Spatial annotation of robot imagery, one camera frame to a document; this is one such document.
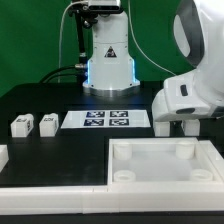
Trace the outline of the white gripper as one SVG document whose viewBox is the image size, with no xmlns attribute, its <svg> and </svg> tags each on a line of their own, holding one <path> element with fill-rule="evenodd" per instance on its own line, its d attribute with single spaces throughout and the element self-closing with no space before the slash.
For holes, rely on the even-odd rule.
<svg viewBox="0 0 224 224">
<path fill-rule="evenodd" d="M 155 122 L 224 116 L 224 93 L 201 81 L 195 71 L 168 78 L 152 103 Z"/>
</svg>

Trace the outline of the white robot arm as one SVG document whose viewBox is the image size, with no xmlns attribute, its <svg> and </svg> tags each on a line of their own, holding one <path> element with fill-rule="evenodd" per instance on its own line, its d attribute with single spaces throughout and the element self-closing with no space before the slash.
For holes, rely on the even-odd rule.
<svg viewBox="0 0 224 224">
<path fill-rule="evenodd" d="M 155 122 L 224 116 L 224 0 L 88 0 L 96 17 L 84 90 L 111 96 L 163 79 Z"/>
</svg>

